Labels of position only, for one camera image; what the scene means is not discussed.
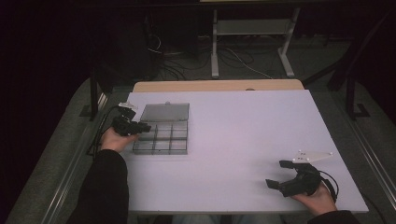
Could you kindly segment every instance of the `clear plastic organizer box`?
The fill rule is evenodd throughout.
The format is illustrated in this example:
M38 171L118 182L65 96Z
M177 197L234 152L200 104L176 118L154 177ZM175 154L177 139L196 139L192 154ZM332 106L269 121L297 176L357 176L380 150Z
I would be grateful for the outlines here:
M137 155L186 155L190 104L146 105L140 121L151 126L139 134L133 153Z

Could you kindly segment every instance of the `black sleeve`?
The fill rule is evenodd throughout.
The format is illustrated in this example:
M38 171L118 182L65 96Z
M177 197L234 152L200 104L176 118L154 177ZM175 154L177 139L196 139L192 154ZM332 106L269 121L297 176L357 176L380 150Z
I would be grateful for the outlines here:
M360 224L349 211L335 211L312 218L308 224Z
M82 183L78 204L67 223L127 223L129 191L125 160L101 150Z

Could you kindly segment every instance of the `table surface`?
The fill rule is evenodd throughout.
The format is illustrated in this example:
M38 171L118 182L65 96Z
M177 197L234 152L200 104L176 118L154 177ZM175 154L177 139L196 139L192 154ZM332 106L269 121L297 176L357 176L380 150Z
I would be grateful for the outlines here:
M210 86L217 82L207 83ZM251 88L253 83L248 85L245 80L231 82L240 88L238 90ZM272 80L260 82L268 84ZM143 86L178 86L183 83L141 83L135 90L142 91ZM280 168L278 161L291 160L300 149L332 152L333 157L313 165L337 180L339 209L368 211L309 91L298 85L294 90L282 91L212 90L175 89L130 94L128 100L139 108L136 119L140 118L146 104L190 103L188 155L135 155L132 146L122 153L129 170L132 212L248 214L303 211L305 208L299 203L285 199L265 184L265 179L280 182L293 179L296 172Z

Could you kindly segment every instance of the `black device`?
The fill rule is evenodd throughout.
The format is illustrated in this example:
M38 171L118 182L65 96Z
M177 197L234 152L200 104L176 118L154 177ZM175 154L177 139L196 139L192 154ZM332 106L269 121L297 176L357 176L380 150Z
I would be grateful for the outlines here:
M129 136L136 133L148 133L151 126L144 122L132 121L136 113L128 107L119 106L120 115L115 117L111 123L114 131L121 136Z
M275 180L266 179L268 188L279 190L284 197L293 196L296 194L306 193L312 195L319 187L320 182L326 185L334 202L336 201L337 194L328 179L320 175L320 171L310 163L294 163L292 161L279 161L280 167L295 169L297 176L292 180L279 183Z

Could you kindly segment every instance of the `hand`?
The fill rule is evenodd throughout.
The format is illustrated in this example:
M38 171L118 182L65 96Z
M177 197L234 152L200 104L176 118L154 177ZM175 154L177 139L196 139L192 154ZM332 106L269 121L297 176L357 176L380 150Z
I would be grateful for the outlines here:
M332 196L323 183L320 183L317 191L310 196L297 194L291 198L305 205L314 216L337 211Z
M130 136L120 136L114 131L113 127L110 127L102 135L101 150L111 149L117 152L122 152L129 143L137 140L137 138L137 134L133 134Z

